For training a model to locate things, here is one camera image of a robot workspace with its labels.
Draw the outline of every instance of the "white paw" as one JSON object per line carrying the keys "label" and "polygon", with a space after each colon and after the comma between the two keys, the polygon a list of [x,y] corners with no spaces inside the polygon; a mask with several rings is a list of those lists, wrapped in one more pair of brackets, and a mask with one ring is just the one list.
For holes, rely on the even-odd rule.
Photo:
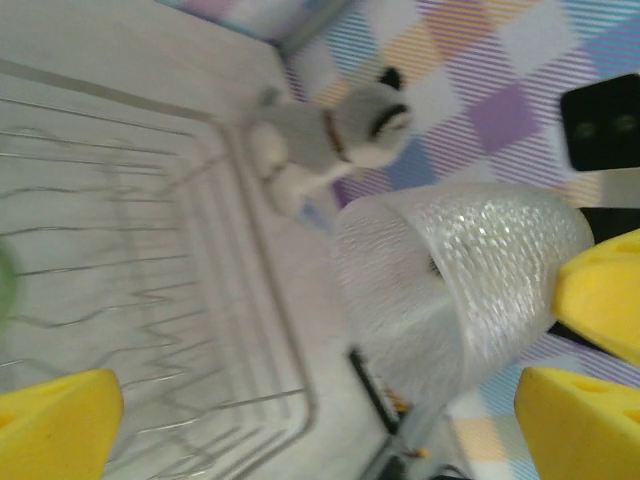
{"label": "white paw", "polygon": [[268,193],[275,209],[290,218],[297,217],[306,202],[307,193],[314,186],[315,176],[290,164],[268,185]]}
{"label": "white paw", "polygon": [[289,156],[285,138],[278,129],[267,122],[258,122],[249,132],[251,154],[260,178],[267,178],[278,166],[284,165]]}

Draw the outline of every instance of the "white surface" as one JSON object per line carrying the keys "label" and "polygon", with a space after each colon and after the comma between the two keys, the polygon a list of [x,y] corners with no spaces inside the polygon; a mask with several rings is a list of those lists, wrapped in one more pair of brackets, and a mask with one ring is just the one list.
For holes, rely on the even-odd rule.
{"label": "white surface", "polygon": [[[215,112],[238,121],[267,85],[283,86],[270,47],[152,0],[40,0],[4,6],[0,58]],[[382,434],[344,359],[327,245],[259,199],[287,306],[318,400],[311,433],[252,478],[349,479]]]}

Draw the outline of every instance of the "wire rack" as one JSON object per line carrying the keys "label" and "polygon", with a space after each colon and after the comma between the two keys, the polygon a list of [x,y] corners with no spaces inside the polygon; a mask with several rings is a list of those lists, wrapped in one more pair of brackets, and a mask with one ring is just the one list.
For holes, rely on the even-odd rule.
{"label": "wire rack", "polygon": [[311,396],[226,129],[20,72],[0,76],[23,287],[0,391],[111,368],[126,412],[106,478],[244,478],[306,431]]}

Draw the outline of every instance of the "gray plush dog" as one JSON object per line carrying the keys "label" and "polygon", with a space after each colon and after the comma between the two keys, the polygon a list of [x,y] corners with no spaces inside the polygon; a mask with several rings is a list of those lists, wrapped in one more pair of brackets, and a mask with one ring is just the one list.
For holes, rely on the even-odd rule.
{"label": "gray plush dog", "polygon": [[275,208],[295,217],[307,194],[361,168],[393,163],[410,134],[402,77],[388,68],[333,109],[263,102],[249,127],[258,176]]}

